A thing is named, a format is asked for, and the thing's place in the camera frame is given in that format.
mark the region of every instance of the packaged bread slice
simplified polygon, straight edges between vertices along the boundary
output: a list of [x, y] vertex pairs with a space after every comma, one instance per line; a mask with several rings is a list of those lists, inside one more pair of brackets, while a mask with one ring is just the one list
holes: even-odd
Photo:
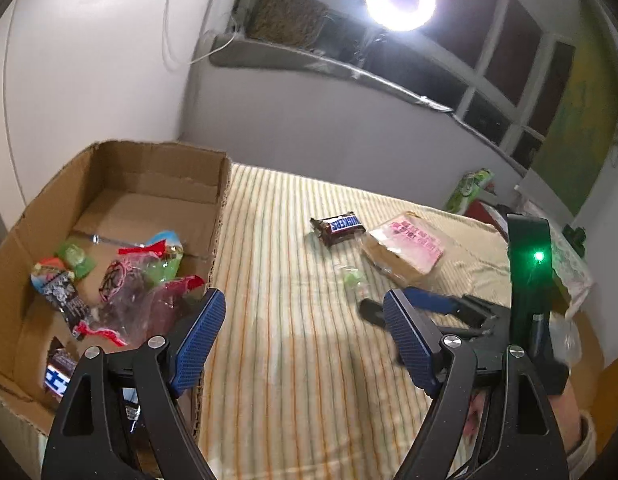
[[366, 256], [398, 285], [417, 285], [444, 252], [440, 233], [415, 213], [405, 211], [367, 231], [361, 238]]

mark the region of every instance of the blue textured pad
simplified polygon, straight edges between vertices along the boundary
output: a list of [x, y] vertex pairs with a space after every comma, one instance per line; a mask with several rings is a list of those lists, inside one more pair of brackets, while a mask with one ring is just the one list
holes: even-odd
[[428, 396], [436, 397], [440, 382], [434, 374], [431, 351], [390, 292], [385, 294], [383, 312], [391, 337], [398, 346], [413, 384], [422, 388]]
[[438, 312], [439, 314], [451, 314], [456, 309], [455, 303], [448, 296], [422, 290], [422, 288], [416, 286], [403, 288], [403, 292], [409, 303], [416, 308]]
[[189, 331], [176, 357], [171, 387], [177, 396], [198, 384], [207, 356], [225, 320], [225, 295], [216, 292]]

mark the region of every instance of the striped fabric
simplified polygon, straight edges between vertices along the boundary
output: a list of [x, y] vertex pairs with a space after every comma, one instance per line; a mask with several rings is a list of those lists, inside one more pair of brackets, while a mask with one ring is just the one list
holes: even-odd
[[[506, 245], [491, 227], [234, 165], [212, 279], [227, 297], [227, 318], [207, 360], [199, 437], [220, 480], [389, 479], [422, 424], [429, 399], [393, 363], [390, 335], [358, 318], [341, 269], [363, 270], [375, 300], [395, 285], [355, 241], [328, 250], [311, 232], [310, 217], [349, 210], [368, 227], [416, 212], [452, 246], [427, 288], [510, 300]], [[466, 456], [461, 444], [454, 465]]]

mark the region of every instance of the white cable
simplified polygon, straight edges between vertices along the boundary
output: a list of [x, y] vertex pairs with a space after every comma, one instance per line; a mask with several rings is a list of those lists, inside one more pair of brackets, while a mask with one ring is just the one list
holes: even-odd
[[197, 63], [198, 61], [202, 61], [203, 59], [211, 56], [212, 54], [215, 54], [216, 52], [219, 52], [220, 50], [224, 49], [225, 47], [228, 46], [228, 44], [231, 43], [231, 41], [233, 41], [236, 37], [236, 35], [238, 34], [238, 25], [235, 21], [235, 19], [233, 18], [233, 16], [231, 15], [231, 13], [229, 13], [229, 17], [231, 18], [231, 21], [233, 22], [233, 35], [231, 36], [231, 38], [229, 39], [229, 41], [227, 41], [223, 46], [220, 46], [218, 48], [214, 48], [211, 52], [208, 52], [206, 54], [204, 54], [204, 56], [200, 56], [196, 59], [192, 59], [189, 61], [185, 61], [185, 60], [180, 60], [178, 59], [176, 56], [174, 56], [173, 54], [173, 49], [171, 47], [171, 43], [169, 42], [169, 4], [170, 4], [171, 0], [165, 0], [164, 2], [164, 11], [163, 11], [163, 55], [166, 54], [169, 57], [169, 59], [180, 65], [180, 66], [190, 66], [193, 65], [193, 63]]

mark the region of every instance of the human hand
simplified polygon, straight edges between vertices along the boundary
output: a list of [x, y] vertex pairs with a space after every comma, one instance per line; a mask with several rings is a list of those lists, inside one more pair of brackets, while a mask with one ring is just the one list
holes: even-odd
[[[467, 421], [463, 428], [463, 435], [473, 438], [478, 433], [480, 418], [483, 415], [485, 392], [479, 391], [469, 404]], [[567, 453], [577, 447], [582, 435], [580, 434], [580, 410], [576, 403], [576, 394], [569, 380], [564, 387], [562, 395], [550, 396], [549, 404], [554, 410], [554, 416], [558, 423], [558, 430], [563, 439], [563, 446]]]

